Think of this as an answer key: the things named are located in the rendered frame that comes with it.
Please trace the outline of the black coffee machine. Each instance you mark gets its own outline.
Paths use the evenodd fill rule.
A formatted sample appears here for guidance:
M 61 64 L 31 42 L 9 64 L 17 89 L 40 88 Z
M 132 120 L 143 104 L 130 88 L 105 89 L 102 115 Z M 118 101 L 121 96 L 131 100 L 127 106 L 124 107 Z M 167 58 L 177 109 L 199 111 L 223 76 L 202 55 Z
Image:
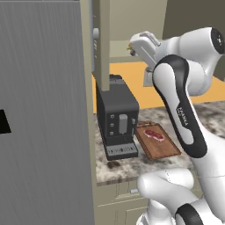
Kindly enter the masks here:
M 96 85 L 98 126 L 108 161 L 138 157 L 134 144 L 139 104 L 120 75 L 109 76 L 109 91 Z

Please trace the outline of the beige wall cabinet door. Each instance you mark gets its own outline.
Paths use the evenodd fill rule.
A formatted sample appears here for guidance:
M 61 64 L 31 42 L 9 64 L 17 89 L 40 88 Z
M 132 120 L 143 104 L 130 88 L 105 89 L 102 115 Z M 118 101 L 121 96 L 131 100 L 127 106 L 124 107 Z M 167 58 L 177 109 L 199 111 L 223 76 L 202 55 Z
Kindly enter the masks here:
M 110 0 L 92 0 L 93 28 L 99 29 L 93 40 L 95 69 L 93 75 L 102 91 L 109 90 Z

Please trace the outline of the wooden cutting board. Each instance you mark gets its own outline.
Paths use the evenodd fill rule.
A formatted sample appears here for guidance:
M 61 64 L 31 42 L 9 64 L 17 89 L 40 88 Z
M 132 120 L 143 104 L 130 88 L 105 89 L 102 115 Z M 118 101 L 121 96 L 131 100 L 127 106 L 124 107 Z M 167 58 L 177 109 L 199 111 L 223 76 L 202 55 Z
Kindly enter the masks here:
M 153 138 L 149 138 L 143 133 L 147 129 L 162 134 L 164 136 L 164 141 L 159 142 Z M 158 123 L 152 121 L 139 121 L 137 123 L 135 135 L 149 160 L 179 156 L 181 154 L 181 151 L 176 144 Z

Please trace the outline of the beige base cabinet door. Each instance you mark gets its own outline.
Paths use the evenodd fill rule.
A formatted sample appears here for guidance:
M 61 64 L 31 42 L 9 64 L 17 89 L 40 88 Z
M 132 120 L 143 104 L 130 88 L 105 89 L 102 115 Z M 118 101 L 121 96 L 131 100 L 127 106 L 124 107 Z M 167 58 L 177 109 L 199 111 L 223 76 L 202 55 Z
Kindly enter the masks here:
M 95 225 L 136 225 L 145 211 L 146 207 L 130 209 L 116 206 L 100 207 Z

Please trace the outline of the red raw steak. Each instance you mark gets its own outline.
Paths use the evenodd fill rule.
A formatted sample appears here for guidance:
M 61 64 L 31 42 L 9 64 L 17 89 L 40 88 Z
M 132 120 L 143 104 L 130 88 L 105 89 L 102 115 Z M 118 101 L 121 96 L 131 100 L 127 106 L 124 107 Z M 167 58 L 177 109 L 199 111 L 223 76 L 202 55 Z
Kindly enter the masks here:
M 149 138 L 153 138 L 153 139 L 155 139 L 155 140 L 157 140 L 159 142 L 163 142 L 164 141 L 164 136 L 162 134 L 159 134 L 159 133 L 153 131 L 153 130 L 147 129 L 143 133 L 145 135 L 147 135 Z

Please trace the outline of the beige drawer front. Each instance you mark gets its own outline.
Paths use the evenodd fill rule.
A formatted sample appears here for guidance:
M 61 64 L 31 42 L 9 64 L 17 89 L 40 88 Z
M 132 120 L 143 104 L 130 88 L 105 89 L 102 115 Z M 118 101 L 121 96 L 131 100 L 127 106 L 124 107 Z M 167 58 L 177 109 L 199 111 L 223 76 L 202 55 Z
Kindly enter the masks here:
M 137 189 L 135 180 L 97 187 L 97 205 L 104 206 L 128 200 L 140 199 L 140 193 L 130 193 L 130 190 Z

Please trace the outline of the beige fridge housing panel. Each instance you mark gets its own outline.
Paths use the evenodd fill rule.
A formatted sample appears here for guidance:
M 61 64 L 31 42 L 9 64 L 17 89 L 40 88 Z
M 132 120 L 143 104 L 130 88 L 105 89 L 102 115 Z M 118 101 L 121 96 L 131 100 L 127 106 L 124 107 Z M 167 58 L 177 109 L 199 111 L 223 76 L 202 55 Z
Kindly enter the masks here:
M 95 158 L 95 129 L 93 121 L 93 99 L 92 99 L 92 80 L 91 80 L 91 42 L 90 42 L 90 1 L 80 0 L 81 10 L 81 24 L 83 36 L 83 63 L 84 63 L 84 78 L 86 89 L 86 107 L 87 120 L 89 131 L 89 146 L 90 146 L 90 160 L 91 160 L 91 189 L 92 189 L 92 204 L 93 204 L 93 224 L 97 223 L 97 209 L 96 204 L 96 158 Z

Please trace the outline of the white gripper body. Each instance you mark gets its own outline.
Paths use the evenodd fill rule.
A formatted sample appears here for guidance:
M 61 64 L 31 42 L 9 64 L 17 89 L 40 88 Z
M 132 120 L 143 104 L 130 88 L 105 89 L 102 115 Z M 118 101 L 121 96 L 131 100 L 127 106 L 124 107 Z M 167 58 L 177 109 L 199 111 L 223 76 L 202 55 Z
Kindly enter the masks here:
M 134 34 L 127 46 L 132 56 L 139 55 L 146 62 L 151 70 L 156 66 L 156 50 L 161 42 L 153 33 L 148 31 Z

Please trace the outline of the grey fridge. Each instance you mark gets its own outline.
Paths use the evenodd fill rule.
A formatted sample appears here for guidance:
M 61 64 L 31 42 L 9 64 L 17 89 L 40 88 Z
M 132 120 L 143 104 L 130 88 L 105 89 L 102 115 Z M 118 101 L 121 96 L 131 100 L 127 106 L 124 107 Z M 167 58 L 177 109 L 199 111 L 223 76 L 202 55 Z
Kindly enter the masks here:
M 94 225 L 80 0 L 0 0 L 0 225 Z

